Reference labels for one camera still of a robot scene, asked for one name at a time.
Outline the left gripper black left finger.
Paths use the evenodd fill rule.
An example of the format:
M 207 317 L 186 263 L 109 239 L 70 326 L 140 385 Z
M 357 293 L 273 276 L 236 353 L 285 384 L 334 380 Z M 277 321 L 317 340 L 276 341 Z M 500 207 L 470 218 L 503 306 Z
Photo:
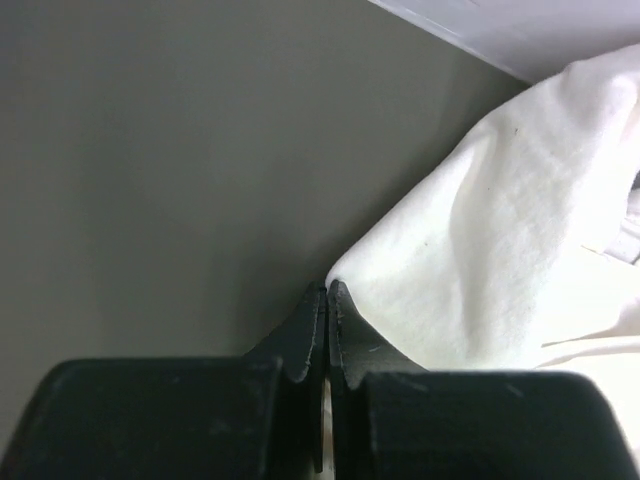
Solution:
M 310 479 L 323 468 L 326 291 L 237 357 L 77 359 L 28 402 L 5 479 Z

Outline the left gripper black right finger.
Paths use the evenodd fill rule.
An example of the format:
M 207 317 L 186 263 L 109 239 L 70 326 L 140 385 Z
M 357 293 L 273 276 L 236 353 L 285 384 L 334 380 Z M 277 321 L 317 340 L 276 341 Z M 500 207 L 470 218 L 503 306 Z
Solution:
M 635 479 L 613 412 L 564 372 L 428 371 L 327 294 L 339 479 Z

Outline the white t shirt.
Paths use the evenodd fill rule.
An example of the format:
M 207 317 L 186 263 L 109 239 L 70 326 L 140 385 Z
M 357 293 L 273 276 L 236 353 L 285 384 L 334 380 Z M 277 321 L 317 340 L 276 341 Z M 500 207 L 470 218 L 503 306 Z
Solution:
M 639 475 L 638 175 L 629 46 L 485 116 L 326 284 L 425 370 L 588 379 Z

